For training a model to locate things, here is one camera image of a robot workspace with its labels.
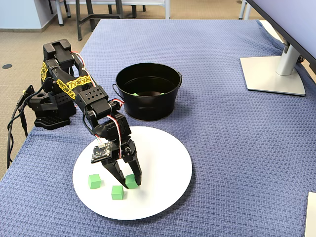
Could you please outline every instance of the green cube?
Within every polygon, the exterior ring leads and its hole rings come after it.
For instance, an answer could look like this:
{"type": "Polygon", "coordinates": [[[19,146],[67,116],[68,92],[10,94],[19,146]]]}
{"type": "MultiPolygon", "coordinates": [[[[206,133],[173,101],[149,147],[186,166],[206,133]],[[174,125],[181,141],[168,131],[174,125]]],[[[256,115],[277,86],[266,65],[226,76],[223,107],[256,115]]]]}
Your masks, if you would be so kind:
{"type": "Polygon", "coordinates": [[[101,179],[99,174],[91,174],[88,178],[88,184],[90,189],[97,189],[101,186],[101,179]]]}
{"type": "Polygon", "coordinates": [[[112,187],[112,200],[123,200],[124,197],[124,191],[123,186],[113,186],[112,187]]]}
{"type": "Polygon", "coordinates": [[[125,178],[125,184],[126,186],[128,186],[129,189],[136,189],[138,185],[135,181],[135,175],[134,174],[127,175],[127,177],[125,178]]]}

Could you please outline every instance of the blue tablecloth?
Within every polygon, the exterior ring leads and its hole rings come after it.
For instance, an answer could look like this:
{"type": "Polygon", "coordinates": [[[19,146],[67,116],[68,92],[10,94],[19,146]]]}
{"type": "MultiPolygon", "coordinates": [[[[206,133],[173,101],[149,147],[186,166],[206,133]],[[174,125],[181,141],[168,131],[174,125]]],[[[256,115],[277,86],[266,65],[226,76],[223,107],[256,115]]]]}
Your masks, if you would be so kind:
{"type": "Polygon", "coordinates": [[[248,91],[239,60],[282,48],[256,20],[101,20],[82,56],[110,98],[117,73],[131,64],[182,73],[169,117],[127,119],[185,145],[190,185],[172,207],[143,220],[89,210],[72,183],[76,159],[94,139],[77,109],[71,125],[34,128],[26,139],[0,182],[0,235],[303,236],[308,192],[316,191],[316,86],[297,65],[306,97],[248,91]]]}

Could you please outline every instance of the white paper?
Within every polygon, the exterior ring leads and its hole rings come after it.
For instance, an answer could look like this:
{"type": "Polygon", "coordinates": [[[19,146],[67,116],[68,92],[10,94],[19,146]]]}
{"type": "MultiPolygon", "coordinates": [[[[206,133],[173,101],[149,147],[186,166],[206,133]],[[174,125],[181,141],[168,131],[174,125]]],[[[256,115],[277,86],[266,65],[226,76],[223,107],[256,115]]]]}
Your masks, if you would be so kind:
{"type": "MultiPolygon", "coordinates": [[[[112,200],[113,185],[121,185],[101,162],[91,164],[93,147],[89,144],[78,157],[73,183],[80,200],[92,211],[117,220],[136,220],[153,216],[173,205],[185,192],[192,175],[192,162],[183,144],[164,131],[151,127],[131,127],[137,156],[142,169],[142,184],[136,189],[124,188],[123,200],[112,200]],[[99,174],[101,187],[90,189],[88,176],[99,174]]],[[[122,159],[124,176],[132,173],[122,159]]]]}
{"type": "Polygon", "coordinates": [[[316,237],[316,193],[308,193],[305,237],[316,237]]]}

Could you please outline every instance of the robotic arm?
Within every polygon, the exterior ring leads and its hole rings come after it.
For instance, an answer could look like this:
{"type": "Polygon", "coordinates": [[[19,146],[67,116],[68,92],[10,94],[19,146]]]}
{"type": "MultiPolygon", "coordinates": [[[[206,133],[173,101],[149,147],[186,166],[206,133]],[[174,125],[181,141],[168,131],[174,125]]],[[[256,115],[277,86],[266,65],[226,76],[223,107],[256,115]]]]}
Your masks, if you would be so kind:
{"type": "MultiPolygon", "coordinates": [[[[83,124],[93,136],[108,140],[108,143],[94,147],[91,163],[102,165],[126,188],[125,178],[117,162],[122,158],[128,163],[141,184],[141,168],[126,117],[120,114],[123,102],[109,97],[103,88],[93,80],[85,69],[81,56],[71,51],[66,39],[45,44],[44,62],[41,69],[41,83],[44,92],[32,97],[28,105],[35,111],[35,126],[53,130],[70,124],[69,117],[76,113],[74,102],[83,112],[83,124]],[[74,77],[73,66],[79,77],[74,77]],[[108,121],[99,124],[98,120],[108,121]],[[85,123],[88,120],[91,128],[85,123]]],[[[25,91],[25,97],[34,93],[33,87],[25,91]]]]}

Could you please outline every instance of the bucket handle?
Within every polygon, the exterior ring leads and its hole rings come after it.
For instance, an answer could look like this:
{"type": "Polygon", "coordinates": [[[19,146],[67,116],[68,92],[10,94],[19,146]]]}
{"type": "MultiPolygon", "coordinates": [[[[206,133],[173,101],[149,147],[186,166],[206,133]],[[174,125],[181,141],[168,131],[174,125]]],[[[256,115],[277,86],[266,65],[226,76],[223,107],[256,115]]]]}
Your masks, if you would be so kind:
{"type": "Polygon", "coordinates": [[[179,74],[179,76],[180,76],[180,85],[179,85],[179,87],[181,86],[181,84],[182,84],[182,74],[180,73],[180,72],[178,72],[177,71],[177,73],[179,74]]]}
{"type": "Polygon", "coordinates": [[[124,99],[123,97],[121,97],[120,94],[118,94],[117,90],[115,90],[115,88],[114,88],[115,85],[116,85],[115,83],[112,84],[113,91],[114,91],[121,99],[124,99]]]}

